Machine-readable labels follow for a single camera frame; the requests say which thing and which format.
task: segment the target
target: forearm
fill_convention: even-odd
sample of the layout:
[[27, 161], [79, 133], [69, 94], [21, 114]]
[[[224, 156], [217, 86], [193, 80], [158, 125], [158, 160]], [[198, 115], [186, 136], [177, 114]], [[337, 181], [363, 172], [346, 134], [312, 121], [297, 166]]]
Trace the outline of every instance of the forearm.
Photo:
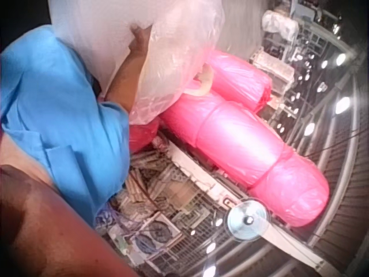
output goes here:
[[108, 89], [107, 101], [115, 102], [128, 113], [131, 112], [145, 60], [146, 55], [128, 55]]
[[53, 190], [14, 172], [1, 171], [1, 243], [28, 276], [136, 276]]

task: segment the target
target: white plastic bag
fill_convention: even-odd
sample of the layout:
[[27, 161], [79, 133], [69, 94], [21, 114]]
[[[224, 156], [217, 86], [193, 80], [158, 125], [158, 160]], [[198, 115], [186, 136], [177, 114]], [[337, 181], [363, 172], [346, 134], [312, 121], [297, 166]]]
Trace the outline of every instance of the white plastic bag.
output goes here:
[[299, 33], [299, 23], [283, 14], [267, 10], [262, 18], [263, 30], [280, 33], [282, 38], [292, 42]]
[[56, 35], [74, 48], [106, 93], [129, 53], [130, 26], [153, 24], [130, 114], [146, 124], [201, 70], [224, 22], [221, 0], [49, 0]]

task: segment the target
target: pink wrapped package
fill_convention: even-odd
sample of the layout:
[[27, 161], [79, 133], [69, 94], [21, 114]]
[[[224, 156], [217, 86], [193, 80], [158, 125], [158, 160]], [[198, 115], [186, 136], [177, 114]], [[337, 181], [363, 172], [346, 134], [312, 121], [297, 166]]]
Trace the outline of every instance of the pink wrapped package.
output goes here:
[[182, 95], [161, 118], [291, 226], [308, 224], [324, 209], [324, 176], [241, 105], [214, 92]]
[[300, 227], [323, 211], [329, 187], [315, 164], [294, 152], [292, 156], [282, 157], [249, 194], [262, 199], [291, 226]]
[[129, 150], [135, 153], [148, 145], [156, 136], [159, 128], [159, 118], [146, 125], [130, 125], [129, 126]]
[[208, 64], [214, 70], [212, 90], [225, 100], [241, 103], [255, 113], [270, 100], [272, 79], [248, 62], [212, 51]]

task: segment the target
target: blue shirt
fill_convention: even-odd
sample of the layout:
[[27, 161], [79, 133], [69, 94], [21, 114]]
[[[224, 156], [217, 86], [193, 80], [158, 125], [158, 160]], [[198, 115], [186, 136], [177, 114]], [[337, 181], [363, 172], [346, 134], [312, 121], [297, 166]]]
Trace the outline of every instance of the blue shirt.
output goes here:
[[129, 117], [97, 103], [92, 78], [51, 26], [36, 28], [1, 55], [1, 123], [41, 163], [87, 223], [129, 169]]

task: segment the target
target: skin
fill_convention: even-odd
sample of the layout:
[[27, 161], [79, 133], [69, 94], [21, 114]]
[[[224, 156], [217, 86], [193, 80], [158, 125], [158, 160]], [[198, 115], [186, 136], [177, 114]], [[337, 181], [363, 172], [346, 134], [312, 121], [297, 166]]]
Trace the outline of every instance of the skin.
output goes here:
[[26, 276], [137, 276], [50, 186], [0, 174], [1, 245]]
[[[106, 100], [131, 111], [151, 27], [131, 29], [131, 52]], [[136, 276], [60, 197], [46, 170], [7, 135], [0, 143], [1, 247], [27, 276]]]

